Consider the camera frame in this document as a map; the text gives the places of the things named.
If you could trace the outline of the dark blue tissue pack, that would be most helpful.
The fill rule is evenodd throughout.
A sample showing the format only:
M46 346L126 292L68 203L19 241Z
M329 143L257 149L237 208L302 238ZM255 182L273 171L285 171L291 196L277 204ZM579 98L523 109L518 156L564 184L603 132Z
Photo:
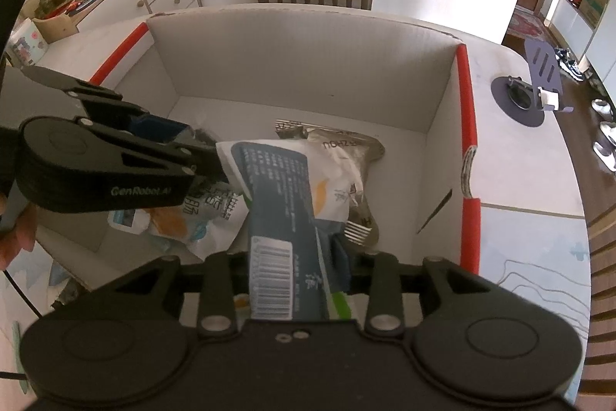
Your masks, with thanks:
M339 317L331 240L349 207L343 173L305 140L226 141L224 173L248 205L249 301L258 320Z

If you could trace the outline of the silver brown snack bag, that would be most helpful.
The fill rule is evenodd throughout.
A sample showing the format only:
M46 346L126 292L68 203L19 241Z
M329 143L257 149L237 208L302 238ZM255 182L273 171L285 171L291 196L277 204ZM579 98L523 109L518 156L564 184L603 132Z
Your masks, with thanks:
M346 238L357 245L375 246L379 227L368 205L365 185L371 164L384 156L384 146L366 134L302 121L277 119L275 130L281 140L305 140L331 159L346 182Z

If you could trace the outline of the red cardboard box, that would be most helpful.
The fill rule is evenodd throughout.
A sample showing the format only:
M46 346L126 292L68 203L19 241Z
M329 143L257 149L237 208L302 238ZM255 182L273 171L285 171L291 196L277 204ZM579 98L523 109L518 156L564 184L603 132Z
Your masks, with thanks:
M479 268L466 37L358 10L237 5L84 32L44 64L219 141L313 142L354 174L351 240Z

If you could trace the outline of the wooden chair right side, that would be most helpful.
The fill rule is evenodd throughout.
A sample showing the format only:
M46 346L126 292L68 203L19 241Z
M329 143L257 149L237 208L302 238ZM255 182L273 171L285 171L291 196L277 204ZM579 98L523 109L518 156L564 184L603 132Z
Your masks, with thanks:
M610 398L615 406L615 210L588 227L591 315L587 355L579 394Z

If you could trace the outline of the white chicken sausage pouch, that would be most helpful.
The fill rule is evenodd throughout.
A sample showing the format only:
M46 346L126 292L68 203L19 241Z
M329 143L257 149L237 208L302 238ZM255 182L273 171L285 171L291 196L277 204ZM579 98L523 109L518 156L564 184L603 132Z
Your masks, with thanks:
M204 261L232 246L247 216L243 196L218 183L187 196L181 205L110 211L107 223L125 234L145 236L163 252L172 244L182 244Z

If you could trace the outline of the purple phone stand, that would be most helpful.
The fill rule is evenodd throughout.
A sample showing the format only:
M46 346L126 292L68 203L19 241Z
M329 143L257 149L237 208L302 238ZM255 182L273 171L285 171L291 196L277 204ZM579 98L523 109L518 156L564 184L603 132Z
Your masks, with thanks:
M530 82L520 76L500 76L491 83L492 96L506 116L526 127L543 124L546 112L570 114L564 101L561 69L554 48L545 41L524 40Z

